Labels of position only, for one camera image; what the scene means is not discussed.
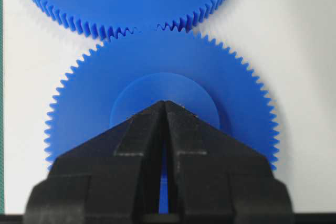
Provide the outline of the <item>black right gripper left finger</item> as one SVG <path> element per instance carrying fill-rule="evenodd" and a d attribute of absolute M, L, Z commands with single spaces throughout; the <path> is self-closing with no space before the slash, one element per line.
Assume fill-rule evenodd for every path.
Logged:
<path fill-rule="evenodd" d="M 24 223 L 135 223 L 158 212 L 164 127 L 161 101 L 60 155 Z"/>

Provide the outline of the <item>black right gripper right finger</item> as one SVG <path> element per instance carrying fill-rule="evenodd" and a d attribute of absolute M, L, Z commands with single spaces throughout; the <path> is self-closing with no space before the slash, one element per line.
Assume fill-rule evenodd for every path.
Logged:
<path fill-rule="evenodd" d="M 262 154 L 173 102 L 165 110 L 169 209 L 182 223 L 294 223 Z"/>

